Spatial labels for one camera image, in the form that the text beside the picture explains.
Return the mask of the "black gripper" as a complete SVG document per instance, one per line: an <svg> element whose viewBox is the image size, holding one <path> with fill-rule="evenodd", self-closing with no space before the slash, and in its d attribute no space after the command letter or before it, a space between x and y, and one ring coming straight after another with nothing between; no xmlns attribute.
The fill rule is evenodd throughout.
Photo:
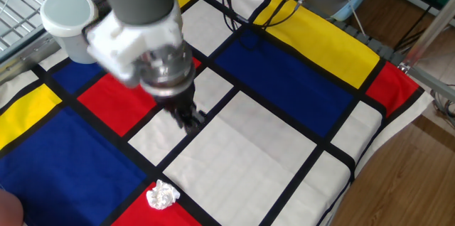
<svg viewBox="0 0 455 226"><path fill-rule="evenodd" d="M207 114L198 110L194 102L194 94L196 86L191 84L183 92L169 96L169 97L154 97L155 102L162 106L168 111L172 111L171 116L176 120L177 125L180 129L183 129L185 133L189 134L193 126L200 126L207 116Z"/></svg>

